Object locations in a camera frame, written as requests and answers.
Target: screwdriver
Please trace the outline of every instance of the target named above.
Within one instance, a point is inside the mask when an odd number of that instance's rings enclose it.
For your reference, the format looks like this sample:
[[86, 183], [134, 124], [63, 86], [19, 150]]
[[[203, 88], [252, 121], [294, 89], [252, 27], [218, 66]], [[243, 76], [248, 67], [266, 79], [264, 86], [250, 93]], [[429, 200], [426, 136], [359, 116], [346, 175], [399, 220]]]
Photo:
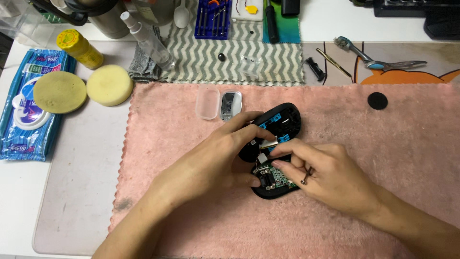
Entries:
[[276, 27], [275, 9], [271, 5], [270, 0], [267, 0], [265, 16], [267, 17], [268, 39], [271, 44], [277, 43], [280, 41], [280, 37], [278, 35], [278, 28]]

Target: ring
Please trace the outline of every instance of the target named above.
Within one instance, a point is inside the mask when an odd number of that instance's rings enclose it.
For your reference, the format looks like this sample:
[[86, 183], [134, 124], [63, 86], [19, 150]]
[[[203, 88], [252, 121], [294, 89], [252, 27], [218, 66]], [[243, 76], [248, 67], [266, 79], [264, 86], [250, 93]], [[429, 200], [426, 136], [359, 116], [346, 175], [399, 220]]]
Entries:
[[313, 169], [313, 167], [310, 166], [310, 168], [307, 170], [307, 173], [305, 174], [305, 178], [302, 181], [300, 181], [301, 184], [307, 185], [307, 178], [309, 176], [311, 176], [311, 170], [312, 169]]

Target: screwdriver set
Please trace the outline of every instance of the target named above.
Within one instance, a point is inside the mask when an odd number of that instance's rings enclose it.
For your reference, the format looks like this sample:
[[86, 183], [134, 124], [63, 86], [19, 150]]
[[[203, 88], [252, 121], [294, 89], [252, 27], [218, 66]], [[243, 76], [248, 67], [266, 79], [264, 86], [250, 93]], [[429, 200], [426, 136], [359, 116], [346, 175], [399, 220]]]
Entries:
[[195, 38], [227, 40], [229, 36], [231, 0], [199, 0]]

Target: spoon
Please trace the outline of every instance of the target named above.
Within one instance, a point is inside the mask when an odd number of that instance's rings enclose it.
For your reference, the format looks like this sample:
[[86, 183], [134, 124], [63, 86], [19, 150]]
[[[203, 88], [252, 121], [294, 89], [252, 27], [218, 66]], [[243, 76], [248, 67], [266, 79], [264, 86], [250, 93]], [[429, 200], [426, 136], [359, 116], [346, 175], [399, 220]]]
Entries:
[[185, 0], [180, 1], [180, 6], [174, 10], [174, 23], [177, 27], [183, 29], [190, 21], [190, 12], [185, 8]]

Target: blue wet wipes pack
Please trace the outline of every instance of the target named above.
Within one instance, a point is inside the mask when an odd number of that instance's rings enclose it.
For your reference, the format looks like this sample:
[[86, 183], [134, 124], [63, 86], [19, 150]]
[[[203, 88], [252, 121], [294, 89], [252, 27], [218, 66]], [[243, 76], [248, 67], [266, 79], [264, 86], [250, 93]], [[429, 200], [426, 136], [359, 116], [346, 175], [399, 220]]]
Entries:
[[65, 51], [30, 49], [19, 66], [0, 118], [0, 159], [45, 161], [62, 115], [40, 109], [35, 82], [52, 71], [75, 71], [76, 60]]

